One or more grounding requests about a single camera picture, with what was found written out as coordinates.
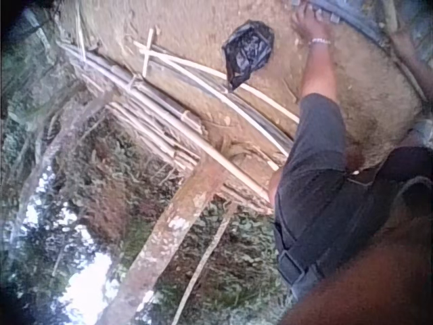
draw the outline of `wooden beam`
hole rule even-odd
[[[221,189],[226,169],[203,156],[157,221],[141,252],[120,284],[118,294],[96,325],[127,324],[147,291],[152,290],[179,249],[190,227]]]

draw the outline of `hand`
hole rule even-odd
[[[416,50],[411,34],[407,29],[400,29],[390,35],[392,47],[397,57],[403,61],[416,59]]]
[[[312,39],[331,41],[330,27],[324,22],[321,9],[314,12],[306,1],[292,14],[292,27],[307,42]]]

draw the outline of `black strap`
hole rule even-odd
[[[365,190],[359,184],[346,182],[340,192],[344,196],[332,201],[290,248],[280,252],[279,270],[289,284],[295,283],[346,229],[362,202],[362,191]],[[346,212],[335,214],[335,211]]]

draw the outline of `black plastic bag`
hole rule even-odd
[[[223,45],[227,81],[233,91],[262,68],[273,48],[273,31],[262,22],[249,20],[238,27]]]

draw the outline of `tree trunk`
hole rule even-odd
[[[39,184],[39,179],[41,178],[42,172],[51,164],[55,155],[62,146],[67,144],[78,130],[87,122],[87,120],[100,111],[108,102],[110,102],[112,97],[112,92],[105,92],[101,94],[98,98],[95,98],[89,102],[86,106],[77,107],[74,110],[69,109],[69,111],[64,113],[65,121],[68,124],[62,124],[60,132],[56,135],[54,140],[47,147],[41,161],[37,164],[31,174],[27,177],[24,185],[22,187],[20,195],[20,208],[16,215],[16,220],[14,222],[14,227],[9,237],[9,255],[8,259],[12,262],[15,257],[16,252],[16,240],[20,232],[21,226],[26,219],[26,212],[28,208],[28,203],[32,195]]]
[[[227,172],[217,161],[204,156],[193,174],[182,185],[156,223],[118,294],[104,310],[96,325],[127,324],[135,315],[147,291],[156,281],[180,247],[190,227],[212,200]]]

